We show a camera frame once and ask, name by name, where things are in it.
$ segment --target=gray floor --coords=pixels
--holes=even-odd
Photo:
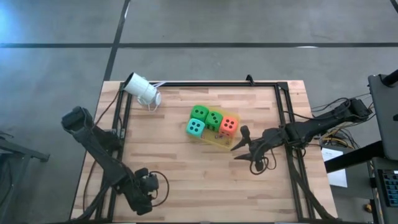
[[[113,43],[124,0],[0,1],[1,43]],[[388,0],[133,0],[122,43],[331,42],[398,40]],[[0,130],[51,153],[32,161],[15,222],[68,218],[84,150],[62,130],[76,105],[95,112],[110,48],[0,48]],[[367,76],[397,69],[398,48],[119,49],[111,80],[135,71],[151,80],[305,80],[312,106],[367,93]],[[376,120],[351,128],[360,145],[378,140]],[[369,221],[363,200],[335,196],[340,218]]]

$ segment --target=black floor line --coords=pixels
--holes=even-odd
[[[398,47],[398,42],[380,43],[119,43],[122,27],[118,29],[115,42],[98,44],[0,44],[0,48],[112,48],[111,57],[115,58],[117,49],[217,49],[217,48],[353,48],[353,47]]]
[[[122,36],[122,31],[124,27],[124,22],[127,17],[127,10],[129,9],[130,0],[125,0],[122,8],[122,13],[120,14],[118,29],[116,29],[116,34],[113,40],[113,46],[111,49],[111,54],[109,55],[108,63],[106,64],[106,70],[103,80],[109,81],[111,79],[113,64],[116,59],[116,53],[118,52],[118,45]]]
[[[398,13],[398,2],[397,0],[390,0],[392,6],[394,7],[394,9],[396,10],[396,12]]]

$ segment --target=wooden table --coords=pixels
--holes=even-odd
[[[288,84],[295,113],[311,116],[303,81],[288,81]],[[96,117],[109,105],[118,88],[119,82],[104,82]],[[118,196],[114,222],[297,221],[283,147],[274,149],[277,168],[255,176],[249,172],[249,162],[233,159],[247,153],[247,147],[230,152],[200,141],[192,142],[185,134],[192,106],[203,104],[238,113],[241,124],[249,127],[251,137],[258,138],[263,130],[279,125],[273,88],[161,87],[160,92],[162,104],[155,113],[148,112],[147,108],[133,100],[123,162],[131,170],[148,167],[149,170],[163,172],[170,181],[169,198],[152,212],[138,216],[129,208],[124,196]],[[101,128],[111,127],[114,108],[115,104],[103,116],[99,123]],[[240,138],[241,135],[237,134],[236,142]],[[271,152],[266,155],[273,166]],[[319,147],[307,147],[304,161],[312,192],[327,211],[336,217]],[[82,213],[83,190],[92,164],[93,158],[87,154],[72,218]],[[98,193],[101,178],[102,168],[96,166],[88,186],[86,206]],[[161,181],[159,198],[153,203],[163,199],[165,189],[165,182]],[[303,193],[300,193],[305,210]]]

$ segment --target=foam dice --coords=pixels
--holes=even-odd
[[[224,134],[226,136],[233,136],[238,129],[238,122],[235,118],[230,116],[225,116],[221,122],[220,126],[220,134]]]
[[[191,118],[195,118],[202,122],[205,122],[208,113],[209,109],[207,109],[206,106],[195,105],[191,111]]]
[[[218,132],[222,120],[223,120],[223,115],[215,111],[210,111],[205,121],[206,128]]]
[[[189,120],[189,122],[187,124],[186,131],[188,134],[191,134],[193,136],[200,138],[204,129],[205,129],[204,122],[202,122],[198,119],[192,118]]]

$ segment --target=red dice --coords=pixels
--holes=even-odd
[[[220,134],[226,135],[228,137],[234,136],[236,130],[238,129],[238,122],[235,118],[230,116],[224,116],[220,125]]]

